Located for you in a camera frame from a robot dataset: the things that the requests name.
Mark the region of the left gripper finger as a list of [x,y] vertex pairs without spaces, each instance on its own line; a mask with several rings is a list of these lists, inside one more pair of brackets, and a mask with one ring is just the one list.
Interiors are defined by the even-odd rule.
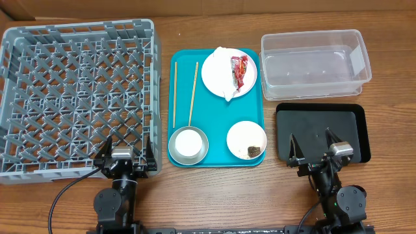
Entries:
[[148,136],[147,142],[146,142],[145,158],[146,158],[146,164],[147,165],[154,165],[154,154],[153,154],[153,151],[152,151],[150,136]]
[[97,153],[97,159],[104,159],[105,157],[110,157],[112,152],[112,137],[108,136],[104,145]]

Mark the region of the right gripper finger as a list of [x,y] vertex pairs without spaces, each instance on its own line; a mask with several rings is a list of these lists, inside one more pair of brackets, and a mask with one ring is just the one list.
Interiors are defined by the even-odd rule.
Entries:
[[289,150],[289,162],[300,162],[304,160],[304,154],[296,140],[296,137],[291,134],[290,135],[290,150]]
[[326,128],[325,134],[328,149],[331,152],[338,152],[342,140],[329,127]]

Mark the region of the white cup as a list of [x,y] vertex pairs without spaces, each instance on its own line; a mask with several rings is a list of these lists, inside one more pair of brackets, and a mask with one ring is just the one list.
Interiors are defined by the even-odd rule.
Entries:
[[194,158],[202,148],[202,138],[193,129],[181,131],[175,140],[175,149],[185,158]]

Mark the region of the large white plate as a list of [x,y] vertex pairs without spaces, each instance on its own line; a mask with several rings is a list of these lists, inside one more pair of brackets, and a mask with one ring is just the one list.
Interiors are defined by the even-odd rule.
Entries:
[[[233,98],[239,98],[245,94],[247,94],[253,87],[254,84],[257,81],[257,65],[254,62],[253,58],[249,56],[246,52],[243,52],[240,49],[233,49],[228,48],[230,56],[244,56],[246,55],[248,57],[248,64],[246,68],[246,73],[244,75],[244,85],[240,88],[239,91],[237,91]],[[205,87],[212,92],[213,94],[224,98],[224,95],[222,91],[219,89],[217,85],[217,79],[216,79],[216,68],[215,68],[215,60],[213,58],[212,52],[204,61],[201,69],[201,78],[205,85]]]

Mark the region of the red snack wrapper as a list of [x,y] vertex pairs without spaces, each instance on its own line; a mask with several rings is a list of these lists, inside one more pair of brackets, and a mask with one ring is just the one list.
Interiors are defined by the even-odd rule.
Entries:
[[246,73],[246,68],[248,64],[248,57],[246,55],[238,57],[233,56],[230,59],[231,61],[231,74],[233,77],[233,84],[237,91],[244,85],[243,79]]

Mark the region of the white napkin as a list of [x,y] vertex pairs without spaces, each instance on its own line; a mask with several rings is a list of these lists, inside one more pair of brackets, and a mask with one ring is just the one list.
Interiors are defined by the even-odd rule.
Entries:
[[237,92],[237,83],[231,68],[231,56],[228,48],[218,47],[213,53],[216,79],[226,101],[230,101]]

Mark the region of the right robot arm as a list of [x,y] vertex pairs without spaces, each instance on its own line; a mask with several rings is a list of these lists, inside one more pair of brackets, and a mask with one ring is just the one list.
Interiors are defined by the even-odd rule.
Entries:
[[[308,177],[318,201],[306,212],[296,228],[297,233],[368,233],[363,221],[367,192],[358,185],[342,186],[337,173],[348,166],[354,156],[353,147],[341,140],[332,130],[326,129],[328,151],[320,160],[306,162],[306,158],[294,135],[290,135],[290,151],[287,166],[297,168],[299,177]],[[304,222],[318,206],[322,207],[324,219],[314,226]]]

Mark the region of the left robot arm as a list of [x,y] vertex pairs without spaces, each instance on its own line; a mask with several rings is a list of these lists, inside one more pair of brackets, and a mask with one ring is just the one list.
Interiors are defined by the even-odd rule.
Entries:
[[94,198],[94,210],[97,213],[97,233],[135,233],[148,231],[142,222],[135,220],[135,202],[137,180],[147,178],[149,171],[157,170],[157,161],[146,142],[145,163],[134,164],[136,153],[131,146],[112,147],[112,138],[108,137],[104,146],[94,158],[94,166],[112,180],[112,187],[99,191]]

